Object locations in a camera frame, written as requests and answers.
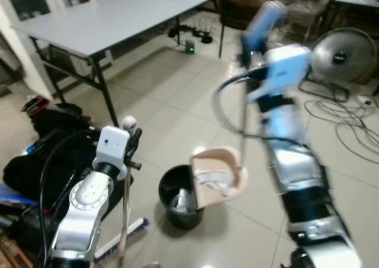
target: cabinet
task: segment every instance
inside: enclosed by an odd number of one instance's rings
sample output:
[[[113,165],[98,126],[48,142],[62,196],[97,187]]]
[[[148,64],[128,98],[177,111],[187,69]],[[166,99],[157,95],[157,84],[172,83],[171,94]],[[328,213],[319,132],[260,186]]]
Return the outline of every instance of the cabinet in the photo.
[[[25,70],[24,81],[28,87],[46,97],[51,97],[54,88],[48,77],[58,82],[61,88],[75,82],[72,78],[53,69],[45,69],[36,50],[27,35],[13,30],[10,26],[19,21],[30,20],[41,15],[65,12],[66,9],[80,8],[82,4],[90,4],[96,0],[0,0],[0,31],[9,44],[12,46],[16,55],[23,64]],[[38,41],[43,53],[48,53],[48,43]],[[86,62],[57,50],[51,50],[49,59],[54,60],[66,70],[86,76],[90,69]],[[105,57],[100,61],[100,65],[108,65],[112,62],[111,53],[105,52]]]

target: chair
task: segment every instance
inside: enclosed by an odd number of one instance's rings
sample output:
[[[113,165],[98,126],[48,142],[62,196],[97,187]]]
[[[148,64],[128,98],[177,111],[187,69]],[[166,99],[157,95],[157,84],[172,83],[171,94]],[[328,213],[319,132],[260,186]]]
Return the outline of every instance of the chair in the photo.
[[[315,28],[315,35],[319,35],[322,23],[326,17],[330,0],[293,0],[285,2],[288,9],[288,22],[298,24],[307,28],[303,43],[308,41],[308,38]]]
[[[222,28],[219,58],[223,48],[225,26],[245,30],[265,1],[267,0],[220,0]]]

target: silver robot arm segment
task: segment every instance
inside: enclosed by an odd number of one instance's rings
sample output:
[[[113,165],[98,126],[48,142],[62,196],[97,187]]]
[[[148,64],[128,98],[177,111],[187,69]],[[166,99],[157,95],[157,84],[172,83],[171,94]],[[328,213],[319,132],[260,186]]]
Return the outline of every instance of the silver robot arm segment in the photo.
[[[292,267],[361,268],[362,263],[348,230],[329,193],[325,168],[306,145],[305,127],[292,98],[285,97],[305,75],[310,51],[296,45],[269,50],[266,78],[248,93],[257,102],[266,136],[269,163],[282,204],[288,233],[300,247]]]
[[[130,121],[124,127],[127,131],[110,126],[101,130],[92,163],[94,169],[70,192],[68,212],[58,226],[49,251],[50,267],[89,267],[94,259],[101,220],[114,185],[126,178],[125,187],[129,188],[130,169],[141,168],[131,157],[142,131],[136,129],[134,118]]]

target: tiled floor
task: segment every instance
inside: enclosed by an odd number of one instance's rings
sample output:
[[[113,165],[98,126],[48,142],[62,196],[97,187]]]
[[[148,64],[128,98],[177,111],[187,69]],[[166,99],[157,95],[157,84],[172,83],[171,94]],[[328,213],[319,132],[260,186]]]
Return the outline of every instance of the tiled floor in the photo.
[[[227,204],[207,208],[203,222],[196,229],[181,231],[172,227],[158,200],[158,183],[164,171],[188,163],[194,147],[230,145],[238,148],[239,138],[224,130],[215,119],[210,98],[220,82],[230,76],[230,58],[239,49],[239,32],[226,29],[222,60],[217,58],[219,30],[214,33],[215,42],[208,46],[198,43],[195,56],[181,53],[181,48],[161,35],[128,53],[114,68],[107,70],[108,86],[119,119],[134,115],[143,129],[137,151],[143,167],[140,172],[134,172],[131,220],[148,217],[151,221],[148,232],[130,243],[124,267],[141,268],[160,262],[167,268],[278,268],[280,263],[288,264],[295,248],[286,235],[285,213],[259,141],[248,142],[246,192]],[[335,137],[333,125],[310,118],[302,103],[314,97],[296,89],[291,90],[291,94],[300,102],[310,144],[330,169],[336,205],[351,229],[365,267],[378,267],[379,166],[343,148]],[[81,85],[66,96],[69,102],[80,105],[92,115],[96,125],[110,124],[98,91]],[[36,137],[28,119],[19,112],[24,101],[18,95],[0,99],[3,117],[0,162],[3,166]],[[232,121],[238,121],[239,101],[237,88],[223,97],[224,109]],[[377,131],[378,113],[367,119],[368,126]],[[251,106],[249,128],[257,130],[258,127],[258,115]],[[346,139],[354,145],[351,134],[346,133]],[[100,243],[116,235],[120,226],[121,204],[105,220]],[[108,259],[100,266],[116,267],[116,263]]]

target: black cable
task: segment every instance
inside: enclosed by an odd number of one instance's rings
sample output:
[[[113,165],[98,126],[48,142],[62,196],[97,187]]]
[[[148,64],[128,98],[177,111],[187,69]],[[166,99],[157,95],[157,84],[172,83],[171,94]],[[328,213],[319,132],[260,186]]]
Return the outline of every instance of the black cable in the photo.
[[[50,224],[49,226],[47,227],[47,231],[46,231],[46,234],[47,235],[50,235],[52,233],[52,229],[54,227],[54,222],[55,222],[55,219],[57,218],[58,216],[58,213],[59,213],[59,210],[60,210],[60,207],[62,206],[63,202],[66,200],[66,198],[68,197],[68,195],[70,194],[70,190],[66,190],[65,192],[62,191],[62,194],[61,194],[61,198],[58,200],[58,203],[55,207],[55,210],[54,210],[54,213],[53,213],[53,216],[50,220]],[[33,267],[37,267],[38,266],[38,263],[40,262],[40,259],[41,259],[41,255],[42,255],[42,252],[43,252],[43,247],[40,248],[40,250],[38,251],[38,255],[37,255],[37,258],[36,260],[34,261],[33,263]]]
[[[212,104],[214,108],[214,112],[216,113],[216,117],[223,123],[223,126],[229,129],[230,131],[242,135],[244,138],[250,138],[250,139],[261,139],[261,140],[278,140],[278,141],[284,141],[288,142],[292,145],[301,147],[303,150],[305,150],[309,155],[314,157],[316,160],[317,157],[314,155],[314,153],[308,148],[307,145],[300,143],[299,141],[290,139],[290,138],[284,138],[284,137],[275,137],[275,136],[265,136],[265,135],[259,135],[259,134],[253,134],[253,133],[245,133],[242,129],[236,128],[230,121],[225,117],[224,112],[221,110],[220,106],[220,94],[222,93],[223,89],[226,88],[227,86],[233,84],[233,83],[240,83],[240,82],[245,82],[245,81],[254,81],[256,79],[252,79],[248,76],[248,74],[243,74],[239,76],[235,76],[224,83],[222,83],[217,90],[215,91],[212,99]]]
[[[337,120],[329,119],[326,117],[321,117],[319,115],[316,115],[314,112],[312,112],[308,105],[314,104],[317,106],[320,110],[323,112],[332,115],[333,117],[337,118]],[[370,116],[371,114],[367,114],[367,110],[360,107],[351,107],[351,106],[345,106],[339,102],[333,101],[331,99],[311,99],[309,101],[306,101],[304,103],[305,110],[312,116],[320,120],[324,120],[327,122],[330,122],[335,125],[335,134],[337,136],[337,139],[340,141],[340,143],[351,153],[354,155],[368,161],[374,164],[379,164],[379,161],[370,159],[368,157],[365,157],[363,154],[357,153],[355,150],[351,149],[346,142],[341,137],[341,127],[348,126],[351,131],[354,134],[354,137],[356,141],[363,146],[366,150],[370,151],[371,153],[379,155],[379,133],[376,133],[375,131],[369,129],[365,122],[363,121],[363,118]],[[365,134],[366,139],[371,143],[371,147],[361,140],[359,137],[357,131],[363,131]]]
[[[55,199],[52,206],[50,207],[50,211],[54,210],[54,208],[57,206],[58,202],[63,198],[63,195],[66,193],[67,189],[69,189],[69,186],[71,185],[71,181],[76,175],[76,169],[73,170],[72,175],[70,176],[69,180],[66,182],[65,187],[62,189],[60,195]]]
[[[183,44],[183,43],[181,43],[180,41],[178,41],[177,38],[173,38],[173,40],[174,40],[176,43],[178,43],[179,45],[181,45],[181,46],[185,46],[185,44]]]
[[[75,132],[71,134],[70,136],[67,136],[62,141],[60,141],[52,150],[50,155],[48,156],[42,173],[41,173],[41,179],[40,179],[40,186],[39,186],[39,205],[38,205],[38,216],[40,221],[40,229],[42,233],[42,248],[43,248],[43,267],[46,266],[46,260],[47,260],[47,238],[46,238],[46,225],[45,225],[45,219],[44,219],[44,212],[43,212],[43,189],[44,189],[44,183],[46,181],[46,172],[49,168],[50,162],[54,158],[55,154],[58,150],[60,150],[61,147],[63,147],[69,140],[75,138],[78,135],[88,133],[88,130],[81,130],[78,132]]]

